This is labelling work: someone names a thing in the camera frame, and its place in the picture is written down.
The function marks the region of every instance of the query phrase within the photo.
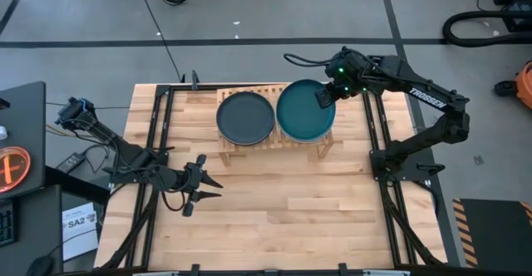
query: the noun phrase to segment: orange object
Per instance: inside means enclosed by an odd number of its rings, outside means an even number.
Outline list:
[[[0,193],[20,184],[30,170],[30,155],[21,147],[0,150]]]
[[[515,78],[517,85],[517,97],[532,108],[532,62],[528,62],[525,68]]]

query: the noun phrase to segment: wooden tabletop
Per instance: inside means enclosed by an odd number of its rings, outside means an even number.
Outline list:
[[[130,143],[146,143],[155,87],[135,87],[124,135]],[[382,99],[392,139],[412,136],[405,95],[386,92]],[[175,149],[169,167],[182,169],[199,153],[209,154],[204,167],[224,188],[201,189],[223,197],[201,200],[189,218],[158,203],[151,270],[190,270],[192,264],[203,270],[337,269],[339,263],[350,269],[392,268],[360,96],[337,103],[335,144],[321,160],[306,148],[261,150],[235,156],[225,167],[212,154],[218,150],[216,109],[216,91],[175,93],[168,138],[168,146]],[[374,103],[372,109],[378,121]],[[377,129],[382,139],[380,126]],[[403,182],[402,189],[411,227],[438,259],[446,261],[430,194],[409,182]],[[112,196],[96,266],[112,256],[129,231],[136,191],[136,185],[127,185]],[[179,194],[168,194],[168,200],[180,206]],[[406,263],[401,231],[396,228]],[[138,244],[136,263],[140,248]]]

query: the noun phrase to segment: yellow and black striped tape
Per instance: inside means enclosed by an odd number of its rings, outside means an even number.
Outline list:
[[[470,268],[475,268],[478,261],[475,256],[475,248],[473,247],[473,239],[471,238],[469,225],[467,224],[466,211],[464,205],[459,199],[452,200],[452,207],[455,211],[456,223],[458,224],[458,232],[464,249],[465,262]]]
[[[521,202],[521,205],[525,208],[526,215],[529,217],[530,226],[532,226],[532,208],[526,202]]]

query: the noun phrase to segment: keyboard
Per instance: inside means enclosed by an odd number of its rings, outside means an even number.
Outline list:
[[[0,247],[17,241],[15,226],[13,202],[11,200],[0,201]]]

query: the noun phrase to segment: concrete floor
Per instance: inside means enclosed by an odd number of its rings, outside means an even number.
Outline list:
[[[283,53],[325,59],[342,43],[357,42],[357,38],[365,38],[366,44],[349,47],[368,54],[399,52],[418,74],[471,99],[467,107],[471,117],[469,140],[433,148],[436,162],[447,166],[440,173],[440,183],[448,214],[456,197],[532,203],[528,191],[532,178],[525,164],[532,143],[528,132],[532,115],[517,100],[492,93],[496,82],[511,79],[530,60],[532,47],[465,49],[437,45],[436,40],[410,40],[403,46],[401,38],[441,38],[443,22],[455,13],[476,10],[475,0],[391,0],[387,5],[384,1],[189,0],[178,7],[161,0],[148,3],[166,39],[179,40],[170,52],[180,72],[190,74],[195,69],[202,82],[326,81],[322,69],[290,65],[283,60]],[[495,9],[490,0],[480,1],[484,8]],[[395,14],[395,22],[389,21],[391,14]],[[2,15],[0,89],[43,80],[51,102],[83,96],[97,106],[127,106],[136,83],[178,81],[143,0],[0,0]],[[502,22],[483,19],[456,26],[456,33],[465,37],[489,37],[494,32],[506,33]],[[240,45],[237,36],[239,40],[320,38],[321,43],[334,44],[290,44],[285,40],[280,42],[286,44]],[[212,39],[230,40],[220,43]],[[114,41],[126,41],[128,47],[117,47]],[[75,47],[64,47],[62,42],[74,42]],[[86,47],[88,42],[100,43]],[[35,48],[21,48],[30,43]],[[47,121],[55,120],[57,110],[57,106],[47,108]],[[440,115],[428,106],[421,106],[421,113],[427,125]],[[102,110],[98,116],[120,134],[127,110]],[[57,165],[87,146],[47,134],[47,164]],[[102,155],[102,151],[94,150],[92,157],[96,161]],[[481,156],[484,164],[477,165],[476,156]],[[103,173],[93,175],[84,165],[75,176],[94,180]],[[79,200],[69,201],[66,207],[76,202]],[[458,243],[454,222],[451,225]],[[93,256],[67,263],[66,271],[88,269]],[[450,260],[464,264],[461,250],[458,260]]]

